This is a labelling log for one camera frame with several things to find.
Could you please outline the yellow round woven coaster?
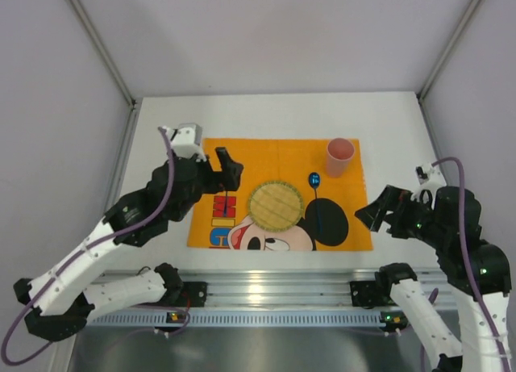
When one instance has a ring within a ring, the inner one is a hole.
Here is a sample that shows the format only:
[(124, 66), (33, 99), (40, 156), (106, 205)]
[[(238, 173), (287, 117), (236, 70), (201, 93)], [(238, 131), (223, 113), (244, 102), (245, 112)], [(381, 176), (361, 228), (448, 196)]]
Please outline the yellow round woven coaster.
[(284, 232), (298, 223), (305, 204), (301, 193), (292, 184), (268, 181), (251, 192), (247, 208), (248, 216), (258, 228), (267, 232)]

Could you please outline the orange Mickey Mouse placemat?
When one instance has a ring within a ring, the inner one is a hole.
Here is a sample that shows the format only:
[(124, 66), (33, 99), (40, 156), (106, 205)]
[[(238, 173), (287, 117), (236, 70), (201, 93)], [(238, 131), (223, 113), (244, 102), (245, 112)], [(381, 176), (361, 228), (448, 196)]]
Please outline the orange Mickey Mouse placemat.
[[(187, 245), (190, 248), (288, 251), (369, 251), (369, 230), (354, 216), (368, 203), (360, 153), (355, 153), (344, 173), (327, 175), (328, 140), (249, 140), (206, 138), (203, 148), (213, 169), (219, 169), (213, 155), (224, 147), (234, 161), (243, 165), (240, 187), (228, 191), (230, 215), (224, 217), (225, 193), (205, 194), (193, 207)], [(322, 231), (318, 232), (311, 172), (319, 173), (318, 207)], [(258, 228), (248, 216), (251, 192), (268, 181), (284, 181), (299, 190), (305, 204), (296, 225), (284, 232)]]

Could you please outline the blue metallic spoon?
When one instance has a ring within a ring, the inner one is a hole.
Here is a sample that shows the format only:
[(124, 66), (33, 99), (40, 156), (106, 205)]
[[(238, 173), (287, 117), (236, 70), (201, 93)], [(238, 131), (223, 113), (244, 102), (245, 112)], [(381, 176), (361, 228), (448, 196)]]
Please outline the blue metallic spoon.
[(320, 184), (321, 184), (321, 177), (320, 177), (319, 173), (311, 172), (308, 177), (308, 182), (314, 192), (314, 202), (315, 202), (314, 208), (315, 208), (315, 212), (316, 212), (316, 216), (317, 216), (318, 232), (321, 232), (323, 230), (323, 226), (322, 226), (322, 221), (321, 221), (320, 210), (318, 207), (318, 188), (320, 187)]

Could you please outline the pink plastic cup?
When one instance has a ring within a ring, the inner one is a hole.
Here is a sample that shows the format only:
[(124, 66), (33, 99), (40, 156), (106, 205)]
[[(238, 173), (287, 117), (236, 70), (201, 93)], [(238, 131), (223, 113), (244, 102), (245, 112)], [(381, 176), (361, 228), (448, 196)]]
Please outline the pink plastic cup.
[(344, 138), (334, 138), (327, 145), (327, 175), (340, 177), (355, 155), (354, 144)]

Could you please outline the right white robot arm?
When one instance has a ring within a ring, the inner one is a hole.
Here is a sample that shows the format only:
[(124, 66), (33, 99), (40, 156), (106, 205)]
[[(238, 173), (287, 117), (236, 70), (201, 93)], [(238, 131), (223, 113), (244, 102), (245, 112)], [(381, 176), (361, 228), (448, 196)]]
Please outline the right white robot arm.
[(456, 301), (460, 337), (448, 330), (406, 263), (375, 273), (382, 294), (408, 319), (434, 371), (509, 371), (506, 312), (512, 288), (510, 264), (496, 245), (481, 238), (481, 205), (474, 194), (442, 186), (414, 194), (387, 186), (355, 217), (371, 232), (388, 224), (393, 238), (415, 239), (436, 254)]

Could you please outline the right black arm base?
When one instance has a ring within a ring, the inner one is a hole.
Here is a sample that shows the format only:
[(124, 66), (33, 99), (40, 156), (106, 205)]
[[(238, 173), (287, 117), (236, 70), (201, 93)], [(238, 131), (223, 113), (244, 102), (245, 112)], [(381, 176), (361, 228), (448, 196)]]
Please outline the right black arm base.
[(352, 306), (363, 309), (395, 306), (395, 302), (390, 298), (390, 291), (394, 284), (405, 279), (418, 280), (416, 273), (407, 263), (393, 263), (384, 265), (376, 271), (373, 280), (351, 281)]

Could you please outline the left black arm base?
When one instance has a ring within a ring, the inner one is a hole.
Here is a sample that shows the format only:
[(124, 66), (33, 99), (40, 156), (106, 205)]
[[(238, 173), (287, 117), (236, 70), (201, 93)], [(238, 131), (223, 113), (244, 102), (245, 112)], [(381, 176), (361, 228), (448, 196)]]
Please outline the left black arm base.
[(205, 307), (208, 295), (207, 287), (206, 282), (185, 282), (173, 306), (179, 308)]

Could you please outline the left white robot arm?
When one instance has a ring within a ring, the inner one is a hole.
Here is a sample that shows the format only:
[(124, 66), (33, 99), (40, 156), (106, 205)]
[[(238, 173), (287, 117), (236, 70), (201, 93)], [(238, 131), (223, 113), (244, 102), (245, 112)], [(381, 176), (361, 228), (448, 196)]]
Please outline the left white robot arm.
[(144, 188), (122, 196), (58, 265), (38, 278), (19, 279), (14, 290), (29, 308), (23, 315), (27, 331), (57, 342), (113, 311), (142, 303), (173, 305), (184, 286), (168, 263), (116, 282), (95, 281), (123, 254), (166, 233), (170, 222), (182, 221), (203, 195), (239, 189), (243, 165), (224, 147), (215, 152), (219, 171), (197, 157), (166, 161), (152, 171)]

